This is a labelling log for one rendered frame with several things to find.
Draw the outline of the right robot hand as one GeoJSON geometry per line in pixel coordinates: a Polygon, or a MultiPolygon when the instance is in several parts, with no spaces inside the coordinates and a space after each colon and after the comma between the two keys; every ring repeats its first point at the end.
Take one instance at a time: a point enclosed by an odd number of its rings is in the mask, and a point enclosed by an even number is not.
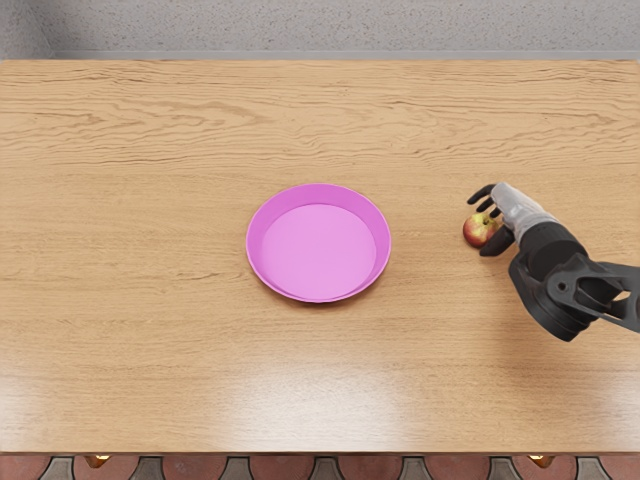
{"type": "Polygon", "coordinates": [[[486,213],[492,207],[489,213],[491,218],[502,215],[502,226],[480,248],[483,257],[495,257],[512,244],[520,245],[524,235],[536,225],[559,222],[540,204],[506,182],[482,187],[469,197],[467,204],[475,205],[479,201],[477,213],[486,213]]]}

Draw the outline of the pink plate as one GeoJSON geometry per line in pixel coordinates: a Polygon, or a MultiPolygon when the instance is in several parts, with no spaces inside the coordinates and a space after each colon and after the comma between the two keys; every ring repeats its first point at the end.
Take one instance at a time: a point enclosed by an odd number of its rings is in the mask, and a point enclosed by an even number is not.
{"type": "Polygon", "coordinates": [[[287,188],[251,218],[248,262],[271,290],[306,303],[332,303],[369,288],[392,249],[389,224],[366,196],[344,186],[287,188]]]}

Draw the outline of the red yellow apple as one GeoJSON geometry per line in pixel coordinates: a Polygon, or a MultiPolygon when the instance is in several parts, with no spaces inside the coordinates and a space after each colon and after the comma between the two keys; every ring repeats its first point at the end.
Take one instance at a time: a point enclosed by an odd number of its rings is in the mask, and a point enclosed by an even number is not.
{"type": "Polygon", "coordinates": [[[465,241],[472,247],[484,247],[499,230],[501,224],[487,213],[474,213],[469,216],[462,227],[465,241]]]}

